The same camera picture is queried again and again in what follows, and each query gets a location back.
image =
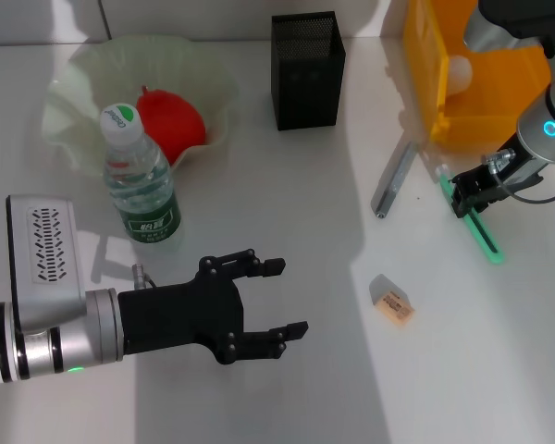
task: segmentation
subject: wavy white bowl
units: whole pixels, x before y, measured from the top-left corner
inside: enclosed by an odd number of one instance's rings
[[[67,153],[71,168],[101,175],[106,149],[99,128],[101,110],[118,102],[136,105],[143,85],[180,95],[205,123],[206,145],[184,152],[173,169],[186,155],[217,146],[227,137],[227,109],[238,95],[234,79],[213,54],[165,35],[119,37],[70,59],[47,90],[43,137]]]

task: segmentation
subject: bottle cap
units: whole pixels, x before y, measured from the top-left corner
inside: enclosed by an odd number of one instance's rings
[[[101,113],[101,131],[110,145],[121,148],[139,140],[144,134],[144,126],[135,107],[115,104]]]

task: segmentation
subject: bottle label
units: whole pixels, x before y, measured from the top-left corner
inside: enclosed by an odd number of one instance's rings
[[[181,223],[181,213],[175,193],[157,210],[150,213],[119,211],[129,236],[142,243],[160,242],[169,238]]]

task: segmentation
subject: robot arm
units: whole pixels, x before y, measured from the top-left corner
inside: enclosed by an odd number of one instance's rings
[[[0,382],[78,371],[124,355],[201,344],[221,364],[278,359],[300,322],[244,332],[237,278],[273,277],[283,259],[253,250],[200,261],[187,283],[122,292],[83,291],[74,213],[64,199],[6,200],[12,302],[0,302]]]
[[[509,196],[518,198],[516,192],[540,183],[543,178],[538,173],[555,164],[555,0],[480,0],[464,41],[476,52],[540,43],[553,82],[523,112],[517,131],[496,154],[485,156],[484,165],[454,177],[452,208],[457,217],[473,210],[480,213]]]

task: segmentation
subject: yellow bin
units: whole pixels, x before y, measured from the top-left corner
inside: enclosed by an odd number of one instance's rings
[[[522,112],[550,82],[540,47],[472,53],[463,34],[476,0],[410,0],[403,45],[432,142],[447,151],[483,152],[516,131]],[[451,56],[471,62],[469,88],[446,96]]]

